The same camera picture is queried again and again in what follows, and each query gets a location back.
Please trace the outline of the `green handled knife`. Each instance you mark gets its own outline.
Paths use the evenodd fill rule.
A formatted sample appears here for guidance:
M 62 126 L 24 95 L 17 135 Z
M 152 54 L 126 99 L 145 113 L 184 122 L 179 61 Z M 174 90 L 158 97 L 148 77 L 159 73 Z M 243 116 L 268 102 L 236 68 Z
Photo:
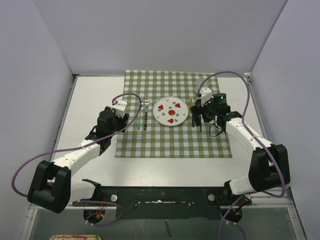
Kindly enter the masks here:
M 190 113 L 191 113 L 191 125 L 192 125 L 192 127 L 194 128 L 194 127 L 195 127 L 195 119 L 194 119 L 194 115 L 193 115 L 193 113 L 192 113 L 192 111 L 191 111 L 191 107 L 193 107 L 193 106 L 194 106 L 193 100 L 190 99 L 190 101 L 189 101 L 189 107 L 190 107 Z

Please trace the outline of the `clear drinking glass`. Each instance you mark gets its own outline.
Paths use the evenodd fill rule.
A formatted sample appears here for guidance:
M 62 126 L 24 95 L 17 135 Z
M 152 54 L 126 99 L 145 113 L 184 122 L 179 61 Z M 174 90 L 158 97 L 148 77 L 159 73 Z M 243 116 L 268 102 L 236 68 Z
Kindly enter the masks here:
M 200 88 L 200 85 L 203 83 L 203 81 L 205 80 L 206 78 L 199 78 L 196 80 L 196 87 L 195 87 L 195 91 L 197 92 L 198 89 Z M 201 88 L 209 88 L 210 87 L 210 84 L 208 81 L 206 81 L 202 86 Z

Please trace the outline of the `green white checkered tablecloth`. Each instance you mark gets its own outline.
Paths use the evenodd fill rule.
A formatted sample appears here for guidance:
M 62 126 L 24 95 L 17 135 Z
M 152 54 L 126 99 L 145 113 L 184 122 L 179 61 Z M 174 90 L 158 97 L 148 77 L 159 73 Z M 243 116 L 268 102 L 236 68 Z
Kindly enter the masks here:
M 196 101 L 197 79 L 207 73 L 126 70 L 123 100 L 128 103 L 129 119 L 138 112 L 139 101 L 149 98 L 147 129 L 144 130 L 145 111 L 117 136 L 115 156 L 118 158 L 231 158 L 231 146 L 227 134 L 208 123 L 192 127 L 190 117 L 179 126 L 159 124 L 153 116 L 153 104 L 162 97 L 178 97 L 186 104 Z

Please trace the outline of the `iridescent rainbow fork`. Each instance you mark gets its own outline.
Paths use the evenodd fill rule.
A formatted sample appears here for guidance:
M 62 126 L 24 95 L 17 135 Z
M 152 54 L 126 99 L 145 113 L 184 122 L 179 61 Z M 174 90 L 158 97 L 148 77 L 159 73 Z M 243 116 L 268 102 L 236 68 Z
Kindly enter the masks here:
M 144 107 L 144 99 L 141 101 L 140 107 L 139 107 L 139 114 L 138 114 L 138 124 L 137 124 L 137 130 L 141 130 L 141 117 L 142 117 L 142 112 L 143 112 L 143 107 Z

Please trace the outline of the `white plate with strawberries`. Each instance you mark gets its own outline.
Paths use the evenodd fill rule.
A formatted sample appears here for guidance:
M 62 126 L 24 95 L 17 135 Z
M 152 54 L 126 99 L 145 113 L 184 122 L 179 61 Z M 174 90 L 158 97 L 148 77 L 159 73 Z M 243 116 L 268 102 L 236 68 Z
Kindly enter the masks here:
M 189 108 L 182 99 L 166 96 L 153 104 L 152 114 L 159 124 L 166 127 L 176 127 L 186 121 Z

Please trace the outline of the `silver fork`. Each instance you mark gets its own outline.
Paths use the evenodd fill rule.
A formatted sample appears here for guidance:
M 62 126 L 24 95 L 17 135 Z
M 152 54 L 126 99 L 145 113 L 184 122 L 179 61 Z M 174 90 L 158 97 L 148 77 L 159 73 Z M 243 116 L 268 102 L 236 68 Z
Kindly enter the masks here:
M 144 100 L 144 125 L 143 125 L 143 130 L 146 131 L 147 130 L 147 123 L 148 123 L 148 108 L 150 105 L 150 99 L 146 98 Z

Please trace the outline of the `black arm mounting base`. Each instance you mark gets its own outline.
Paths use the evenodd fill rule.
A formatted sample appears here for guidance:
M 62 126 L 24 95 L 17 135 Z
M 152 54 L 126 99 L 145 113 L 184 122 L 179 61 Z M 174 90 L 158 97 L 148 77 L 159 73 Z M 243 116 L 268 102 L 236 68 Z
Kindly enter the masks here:
M 249 197 L 237 198 L 227 187 L 100 186 L 91 198 L 75 201 L 73 206 L 116 204 L 116 216 L 122 220 L 219 220 L 223 207 L 252 204 Z

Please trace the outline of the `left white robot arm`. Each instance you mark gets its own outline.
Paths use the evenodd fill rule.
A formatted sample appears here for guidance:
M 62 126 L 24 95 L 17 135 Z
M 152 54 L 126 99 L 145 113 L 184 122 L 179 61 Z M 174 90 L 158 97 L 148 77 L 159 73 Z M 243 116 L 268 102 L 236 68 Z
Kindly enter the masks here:
M 102 193 L 97 184 L 85 179 L 84 185 L 72 183 L 72 176 L 89 161 L 102 155 L 112 143 L 112 137 L 124 132 L 129 114 L 127 103 L 120 101 L 99 113 L 97 124 L 81 144 L 68 150 L 52 162 L 41 161 L 35 170 L 28 194 L 28 202 L 54 213 L 61 213 L 69 203 L 85 200 L 95 206 Z

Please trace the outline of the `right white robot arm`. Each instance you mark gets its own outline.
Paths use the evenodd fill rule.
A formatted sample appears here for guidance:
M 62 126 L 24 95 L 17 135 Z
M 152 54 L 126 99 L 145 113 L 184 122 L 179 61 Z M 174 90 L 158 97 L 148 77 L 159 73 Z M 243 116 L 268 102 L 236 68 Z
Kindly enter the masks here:
M 265 192 L 281 187 L 291 181 L 289 157 L 283 144 L 274 144 L 258 134 L 243 119 L 243 115 L 232 111 L 225 93 L 200 93 L 190 111 L 195 125 L 213 124 L 221 133 L 232 136 L 251 155 L 248 174 L 228 181 L 222 192 L 223 200 L 235 204 L 242 194 Z

